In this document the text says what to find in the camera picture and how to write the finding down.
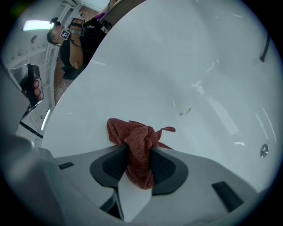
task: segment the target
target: wall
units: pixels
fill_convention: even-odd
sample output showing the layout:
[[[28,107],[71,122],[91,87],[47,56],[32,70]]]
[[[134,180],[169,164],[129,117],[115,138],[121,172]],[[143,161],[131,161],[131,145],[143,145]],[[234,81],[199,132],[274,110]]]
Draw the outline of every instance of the wall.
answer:
[[[76,2],[99,12],[107,6],[109,0],[76,0]]]
[[[50,21],[53,17],[59,17],[67,5],[62,0],[41,0],[29,6],[19,17],[1,50],[1,59],[7,69],[18,68],[27,63],[39,66],[44,99],[33,112],[23,119],[23,122],[41,134],[44,117],[48,109],[53,110],[54,108],[52,58],[55,47],[50,46],[47,42],[48,30],[22,31],[22,28],[26,20]],[[37,40],[32,44],[31,39],[35,35],[37,35]],[[16,134],[32,140],[36,145],[41,144],[41,138],[21,125]]]

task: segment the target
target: floor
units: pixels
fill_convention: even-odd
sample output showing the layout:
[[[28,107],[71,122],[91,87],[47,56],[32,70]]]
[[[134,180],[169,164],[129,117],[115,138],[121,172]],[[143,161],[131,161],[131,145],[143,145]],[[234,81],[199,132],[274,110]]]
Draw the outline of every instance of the floor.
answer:
[[[93,18],[98,12],[87,8],[83,6],[80,9],[80,12],[83,13],[82,17],[85,19],[85,21],[90,20]],[[71,85],[73,80],[65,80],[63,79],[63,74],[64,71],[61,69],[62,66],[62,61],[60,59],[60,56],[57,57],[56,61],[56,68],[55,68],[55,74],[54,74],[54,99],[55,99],[55,104],[58,103],[60,100],[61,96],[65,93],[66,89]]]

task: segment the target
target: towel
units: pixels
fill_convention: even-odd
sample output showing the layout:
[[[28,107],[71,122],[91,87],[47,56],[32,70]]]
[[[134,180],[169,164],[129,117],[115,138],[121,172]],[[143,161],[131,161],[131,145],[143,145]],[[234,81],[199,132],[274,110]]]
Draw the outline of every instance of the towel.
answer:
[[[130,148],[129,165],[126,175],[129,180],[141,189],[147,190],[154,186],[153,174],[150,169],[150,148],[167,145],[159,142],[162,130],[175,132],[173,127],[165,127],[155,132],[151,126],[142,123],[110,118],[107,121],[109,140],[115,144],[127,143]]]

